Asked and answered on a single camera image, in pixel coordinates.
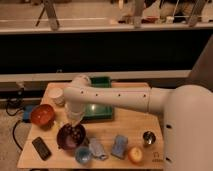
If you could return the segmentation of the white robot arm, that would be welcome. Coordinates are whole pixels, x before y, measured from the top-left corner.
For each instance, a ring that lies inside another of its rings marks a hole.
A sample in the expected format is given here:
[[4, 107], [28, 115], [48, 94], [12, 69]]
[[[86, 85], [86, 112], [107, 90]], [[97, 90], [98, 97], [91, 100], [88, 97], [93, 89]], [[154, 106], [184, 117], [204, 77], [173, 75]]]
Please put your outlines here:
[[70, 115], [87, 103], [164, 116], [164, 171], [213, 171], [213, 92], [199, 85], [175, 89], [94, 88], [79, 75], [64, 88]]

